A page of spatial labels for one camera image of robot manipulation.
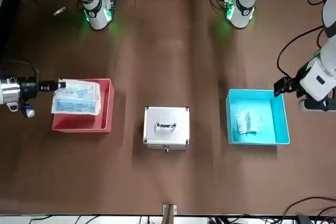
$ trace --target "brown tablecloth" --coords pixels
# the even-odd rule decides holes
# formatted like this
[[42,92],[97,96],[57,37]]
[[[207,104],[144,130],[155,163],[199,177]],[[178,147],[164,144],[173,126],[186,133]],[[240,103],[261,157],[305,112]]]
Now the brown tablecloth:
[[[65,1],[68,11],[53,17]],[[47,93],[31,101],[32,120],[2,106],[2,212],[159,214],[174,203],[179,214],[281,214],[300,198],[336,194],[333,113],[301,112],[288,94],[289,145],[231,146],[226,137],[227,91],[273,89],[280,50],[321,25],[321,6],[258,0],[249,26],[236,30],[208,0],[118,0],[114,22],[93,31],[76,1],[27,0],[5,56],[28,58],[44,80],[111,78],[112,132],[53,132]],[[284,69],[296,73],[317,49],[316,35],[287,49]],[[145,105],[190,107],[187,151],[145,148]],[[291,213],[328,205],[315,200]]]

